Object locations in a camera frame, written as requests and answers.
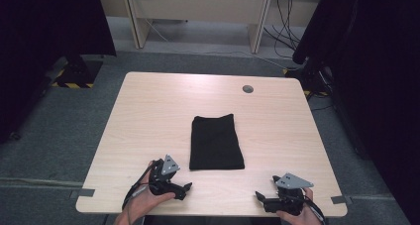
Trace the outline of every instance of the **folded black fabric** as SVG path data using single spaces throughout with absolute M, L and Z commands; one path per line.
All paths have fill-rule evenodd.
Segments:
M 234 115 L 195 117 L 192 121 L 190 169 L 244 169 Z

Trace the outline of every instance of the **gray tape on table corner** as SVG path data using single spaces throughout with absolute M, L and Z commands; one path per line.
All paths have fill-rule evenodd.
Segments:
M 331 197 L 331 200 L 333 200 L 333 204 L 346 203 L 347 205 L 350 205 L 353 203 L 349 196 L 335 196 Z
M 91 189 L 91 188 L 81 188 L 78 191 L 78 195 L 82 197 L 93 197 L 94 193 L 95 193 L 95 189 Z

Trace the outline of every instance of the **black cloth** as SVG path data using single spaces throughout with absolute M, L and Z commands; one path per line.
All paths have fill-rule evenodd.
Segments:
M 234 115 L 196 116 L 192 121 L 190 169 L 244 169 Z

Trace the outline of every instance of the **hand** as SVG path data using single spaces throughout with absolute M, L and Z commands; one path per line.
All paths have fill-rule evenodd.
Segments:
M 149 182 L 150 171 L 142 179 L 141 184 L 147 184 Z M 152 209 L 154 209 L 159 204 L 175 198 L 175 193 L 165 193 L 162 195 L 152 194 L 149 188 L 146 188 L 145 191 L 141 192 L 134 198 L 131 198 L 127 203 L 124 210 L 118 215 L 115 219 L 115 225 L 131 225 L 134 221 L 138 220 L 141 217 L 144 217 Z
M 313 200 L 313 191 L 310 188 L 303 188 L 305 190 L 305 195 Z M 277 216 L 283 219 L 284 221 L 292 224 L 292 225 L 319 225 L 321 221 L 319 221 L 318 217 L 314 214 L 312 209 L 306 204 L 303 204 L 302 212 L 298 216 L 293 216 L 289 213 L 284 211 L 277 211 Z

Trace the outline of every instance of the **wooden table top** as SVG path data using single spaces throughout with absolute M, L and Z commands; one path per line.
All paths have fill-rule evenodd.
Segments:
M 245 85 L 254 91 L 246 93 Z M 189 170 L 195 116 L 234 114 L 245 169 Z M 192 182 L 184 200 L 154 215 L 275 216 L 255 192 L 275 197 L 272 176 L 287 172 L 312 183 L 325 216 L 341 217 L 345 204 L 299 82 L 290 78 L 130 72 L 127 74 L 79 196 L 84 213 L 119 213 L 131 185 L 151 160 L 170 154 L 180 165 L 173 183 Z

